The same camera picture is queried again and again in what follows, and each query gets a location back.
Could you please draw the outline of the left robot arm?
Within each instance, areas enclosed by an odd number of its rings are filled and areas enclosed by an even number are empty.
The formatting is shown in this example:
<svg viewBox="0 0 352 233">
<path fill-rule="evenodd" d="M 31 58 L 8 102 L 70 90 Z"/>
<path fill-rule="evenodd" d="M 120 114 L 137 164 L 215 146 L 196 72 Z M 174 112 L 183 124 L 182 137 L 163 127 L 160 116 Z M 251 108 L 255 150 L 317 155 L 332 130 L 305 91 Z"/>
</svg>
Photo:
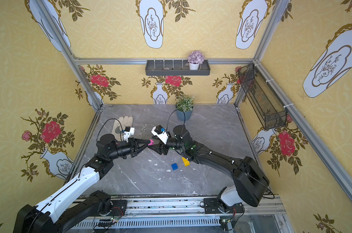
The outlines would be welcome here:
<svg viewBox="0 0 352 233">
<path fill-rule="evenodd" d="M 35 206 L 25 205 L 17 214 L 15 233 L 65 233 L 90 215 L 107 214 L 112 209 L 111 196 L 103 191 L 93 192 L 85 201 L 71 204 L 89 187 L 101 180 L 113 167 L 113 161 L 126 156 L 135 157 L 150 140 L 130 137 L 117 141 L 105 134 L 97 141 L 97 153 L 62 188 Z"/>
</svg>

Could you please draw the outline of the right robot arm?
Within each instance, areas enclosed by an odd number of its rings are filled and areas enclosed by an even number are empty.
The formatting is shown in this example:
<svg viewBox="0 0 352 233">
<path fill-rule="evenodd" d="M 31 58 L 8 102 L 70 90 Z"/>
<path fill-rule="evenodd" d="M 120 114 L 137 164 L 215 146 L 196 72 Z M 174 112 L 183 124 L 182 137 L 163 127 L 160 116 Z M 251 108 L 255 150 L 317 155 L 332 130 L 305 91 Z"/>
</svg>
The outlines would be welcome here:
<svg viewBox="0 0 352 233">
<path fill-rule="evenodd" d="M 185 125 L 176 126 L 173 132 L 175 137 L 171 137 L 161 125 L 153 127 L 151 133 L 159 143 L 150 145 L 149 148 L 160 155 L 166 155 L 169 149 L 173 149 L 189 162 L 209 166 L 231 177 L 235 185 L 232 190 L 236 191 L 239 199 L 224 199 L 223 196 L 228 192 L 228 189 L 225 189 L 220 200 L 226 206 L 240 202 L 252 207 L 259 205 L 270 181 L 254 159 L 248 156 L 243 159 L 234 158 L 215 152 L 193 140 Z"/>
</svg>

